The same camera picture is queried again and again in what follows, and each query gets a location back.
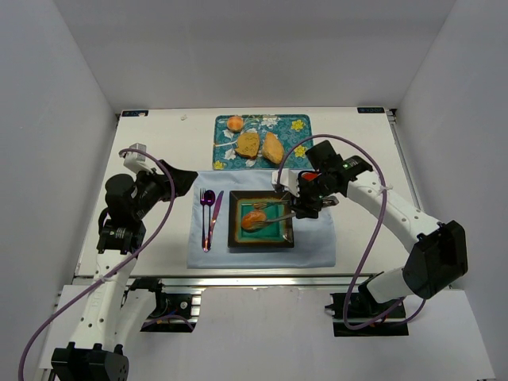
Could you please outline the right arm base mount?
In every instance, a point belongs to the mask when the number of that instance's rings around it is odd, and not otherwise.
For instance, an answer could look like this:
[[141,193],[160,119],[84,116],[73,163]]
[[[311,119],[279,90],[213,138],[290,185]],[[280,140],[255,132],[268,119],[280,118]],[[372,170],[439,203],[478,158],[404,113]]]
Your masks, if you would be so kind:
[[[369,326],[358,330],[346,327],[343,320],[343,305],[346,293],[330,295],[331,303],[325,306],[325,313],[333,319],[333,335],[335,337],[407,337],[409,335],[406,320],[406,309],[401,302],[386,317],[380,318]],[[352,293],[348,306],[348,322],[350,325],[361,325],[384,312],[394,304],[386,302],[374,312],[364,309],[357,302],[358,294]]]

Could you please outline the metal serving tongs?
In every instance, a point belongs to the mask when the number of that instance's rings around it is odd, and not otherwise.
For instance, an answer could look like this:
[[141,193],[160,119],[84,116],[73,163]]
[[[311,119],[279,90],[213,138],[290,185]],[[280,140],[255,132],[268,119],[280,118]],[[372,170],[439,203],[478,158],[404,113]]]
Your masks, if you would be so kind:
[[274,225],[282,221],[296,218],[295,213],[292,212],[290,208],[291,201],[292,201],[291,198],[254,199],[252,201],[246,201],[245,205],[251,207],[251,209],[247,213],[249,213],[252,210],[263,210],[265,212],[265,214],[267,215],[267,220],[265,222],[265,226],[262,228],[264,229],[270,225]]

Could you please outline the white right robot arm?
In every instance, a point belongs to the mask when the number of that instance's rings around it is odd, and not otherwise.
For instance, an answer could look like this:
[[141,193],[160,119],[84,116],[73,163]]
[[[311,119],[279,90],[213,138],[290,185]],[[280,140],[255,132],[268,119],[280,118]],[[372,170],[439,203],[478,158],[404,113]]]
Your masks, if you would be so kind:
[[290,191],[296,218],[318,217],[322,209],[334,205],[335,194],[342,194],[376,217],[409,254],[402,267],[359,286],[362,302],[378,306],[412,294],[427,300],[468,272],[463,226],[443,223],[406,201],[386,184],[373,160],[365,155],[344,159],[328,140],[314,145],[306,157],[311,170],[295,173],[280,168],[272,177],[274,186]]

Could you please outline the sesame round bun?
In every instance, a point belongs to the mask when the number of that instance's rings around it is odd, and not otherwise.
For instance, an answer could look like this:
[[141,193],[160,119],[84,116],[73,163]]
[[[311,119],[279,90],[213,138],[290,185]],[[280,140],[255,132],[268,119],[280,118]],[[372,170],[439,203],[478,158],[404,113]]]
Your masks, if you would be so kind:
[[241,228],[245,231],[256,231],[265,226],[267,215],[263,210],[252,210],[241,219]]

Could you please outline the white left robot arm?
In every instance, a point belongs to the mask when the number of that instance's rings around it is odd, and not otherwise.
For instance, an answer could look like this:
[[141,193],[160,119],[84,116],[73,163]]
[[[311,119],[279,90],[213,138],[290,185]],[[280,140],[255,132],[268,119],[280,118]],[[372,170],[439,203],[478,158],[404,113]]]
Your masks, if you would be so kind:
[[98,219],[98,255],[92,292],[79,323],[64,348],[56,348],[51,365],[60,380],[125,380],[129,359],[124,354],[129,338],[140,331],[156,310],[160,286],[155,280],[127,282],[145,246],[143,218],[158,202],[184,196],[198,174],[172,167],[162,173],[144,164],[130,174],[106,181],[106,208]]

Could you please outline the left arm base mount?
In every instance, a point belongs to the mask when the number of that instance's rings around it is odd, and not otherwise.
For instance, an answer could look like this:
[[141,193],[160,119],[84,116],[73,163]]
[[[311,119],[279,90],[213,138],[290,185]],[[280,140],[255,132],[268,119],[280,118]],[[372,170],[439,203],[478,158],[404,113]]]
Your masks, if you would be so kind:
[[200,314],[202,291],[165,284],[162,279],[135,279],[124,292],[121,305],[137,288],[147,289],[155,298],[155,309],[145,319],[144,333],[191,333]]

